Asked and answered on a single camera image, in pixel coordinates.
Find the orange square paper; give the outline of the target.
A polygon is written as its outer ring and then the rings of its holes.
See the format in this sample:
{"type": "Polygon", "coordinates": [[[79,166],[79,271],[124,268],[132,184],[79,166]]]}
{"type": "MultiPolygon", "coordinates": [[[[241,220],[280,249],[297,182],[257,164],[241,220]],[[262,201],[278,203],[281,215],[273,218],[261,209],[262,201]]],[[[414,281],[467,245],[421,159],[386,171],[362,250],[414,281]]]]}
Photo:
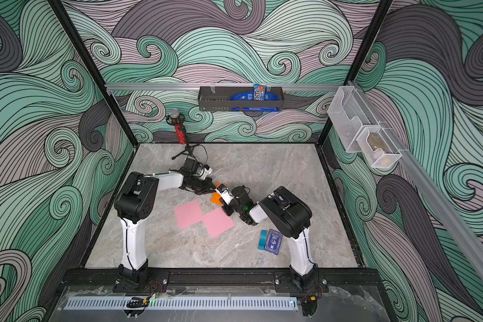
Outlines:
{"type": "Polygon", "coordinates": [[[213,193],[213,195],[212,195],[212,197],[211,197],[211,202],[212,202],[213,204],[216,204],[216,205],[220,205],[220,206],[222,206],[222,202],[221,202],[221,195],[220,195],[220,194],[219,194],[217,191],[215,191],[215,192],[213,193]]]}

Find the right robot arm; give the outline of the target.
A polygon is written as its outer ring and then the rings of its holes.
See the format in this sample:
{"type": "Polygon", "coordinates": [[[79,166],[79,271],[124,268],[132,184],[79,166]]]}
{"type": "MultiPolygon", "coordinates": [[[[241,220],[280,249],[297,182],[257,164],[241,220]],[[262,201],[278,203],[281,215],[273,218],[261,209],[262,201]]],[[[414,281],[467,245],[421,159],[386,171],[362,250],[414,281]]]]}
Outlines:
{"type": "Polygon", "coordinates": [[[227,216],[237,213],[248,225],[269,219],[286,238],[291,252],[291,281],[299,291],[313,287],[318,265],[311,258],[309,231],[312,211],[299,197],[283,186],[258,203],[251,200],[244,185],[229,190],[221,184],[215,189],[221,208],[227,216]]]}

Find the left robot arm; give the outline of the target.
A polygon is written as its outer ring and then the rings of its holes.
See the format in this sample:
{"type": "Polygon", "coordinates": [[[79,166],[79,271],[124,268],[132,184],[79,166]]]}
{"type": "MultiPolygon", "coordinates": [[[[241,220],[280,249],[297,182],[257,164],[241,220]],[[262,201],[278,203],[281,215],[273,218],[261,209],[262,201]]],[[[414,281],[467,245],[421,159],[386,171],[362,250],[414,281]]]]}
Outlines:
{"type": "Polygon", "coordinates": [[[215,190],[210,177],[212,172],[209,165],[187,158],[178,170],[156,174],[132,172],[127,176],[114,204],[123,236],[119,286],[143,291],[150,284],[145,247],[146,219],[152,213],[157,194],[169,189],[196,195],[212,194],[215,190]]]}

